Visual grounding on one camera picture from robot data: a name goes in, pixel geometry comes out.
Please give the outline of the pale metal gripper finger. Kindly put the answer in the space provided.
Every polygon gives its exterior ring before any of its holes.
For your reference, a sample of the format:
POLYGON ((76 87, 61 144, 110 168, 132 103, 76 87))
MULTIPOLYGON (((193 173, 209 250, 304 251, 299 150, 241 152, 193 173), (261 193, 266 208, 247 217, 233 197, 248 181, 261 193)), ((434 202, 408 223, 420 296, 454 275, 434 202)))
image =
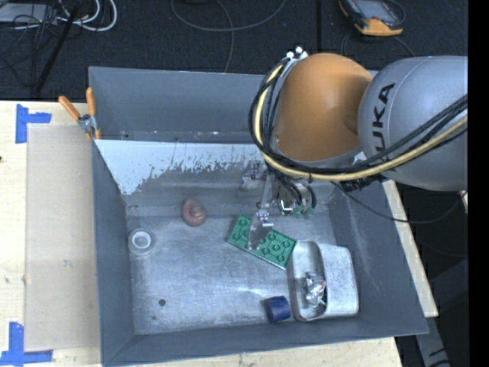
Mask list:
POLYGON ((269 231, 274 227, 274 223, 269 219, 269 212, 266 209, 258 210, 252 217, 248 230, 248 250, 257 250, 262 239, 266 239, 269 231))
POLYGON ((251 161, 245 168, 238 185, 240 191, 252 191, 258 189, 264 182, 265 166, 261 161, 251 161))

